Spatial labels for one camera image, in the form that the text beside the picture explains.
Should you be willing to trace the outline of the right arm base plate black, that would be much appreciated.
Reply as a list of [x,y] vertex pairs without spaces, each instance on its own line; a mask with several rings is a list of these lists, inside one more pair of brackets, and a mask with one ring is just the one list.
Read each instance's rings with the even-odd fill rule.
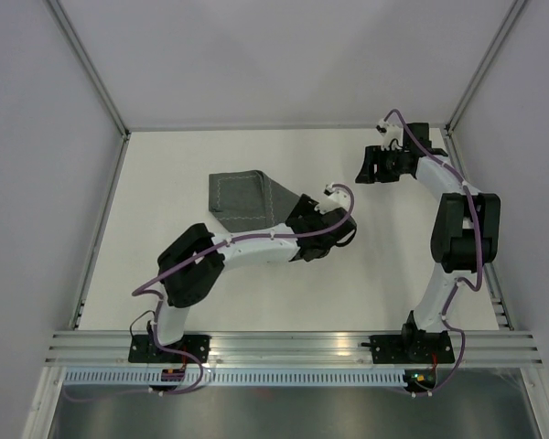
[[370,336],[374,364],[453,364],[456,359],[451,338],[446,331],[405,337],[402,335]]

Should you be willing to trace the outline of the grey cloth napkin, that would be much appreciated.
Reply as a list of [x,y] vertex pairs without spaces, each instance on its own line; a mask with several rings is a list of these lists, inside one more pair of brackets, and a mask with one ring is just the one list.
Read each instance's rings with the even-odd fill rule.
[[209,175],[209,212],[228,232],[283,223],[299,199],[260,170]]

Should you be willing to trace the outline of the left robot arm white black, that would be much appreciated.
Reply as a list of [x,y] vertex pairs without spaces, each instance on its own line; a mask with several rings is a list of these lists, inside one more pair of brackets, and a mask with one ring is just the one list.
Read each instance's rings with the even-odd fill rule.
[[145,335],[131,336],[130,361],[192,359],[184,336],[188,312],[222,274],[248,265],[312,262],[351,243],[357,232],[353,193],[340,184],[324,193],[322,201],[302,195],[285,221],[262,230],[219,234],[203,223],[190,226],[157,257],[157,276],[132,293],[153,294],[157,304]]

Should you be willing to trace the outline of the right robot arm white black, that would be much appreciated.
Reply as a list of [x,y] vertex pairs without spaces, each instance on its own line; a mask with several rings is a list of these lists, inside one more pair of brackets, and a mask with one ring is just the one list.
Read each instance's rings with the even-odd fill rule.
[[365,346],[376,365],[452,364],[459,356],[447,312],[461,285],[480,289],[484,266],[498,253],[501,200],[471,186],[447,152],[432,146],[428,123],[398,126],[381,120],[376,129],[382,144],[366,147],[356,183],[393,183],[410,175],[438,208],[430,238],[435,265],[423,298],[399,334],[372,336]]

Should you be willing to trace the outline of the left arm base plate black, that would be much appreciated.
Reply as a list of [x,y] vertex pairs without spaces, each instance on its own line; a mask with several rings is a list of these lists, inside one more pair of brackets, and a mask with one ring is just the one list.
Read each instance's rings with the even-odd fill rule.
[[[206,335],[185,335],[178,342],[168,345],[167,348],[187,352],[201,363],[205,363],[210,353],[210,337]],[[129,363],[182,364],[183,361],[189,364],[192,359],[158,348],[151,335],[134,335],[132,337],[128,355]]]

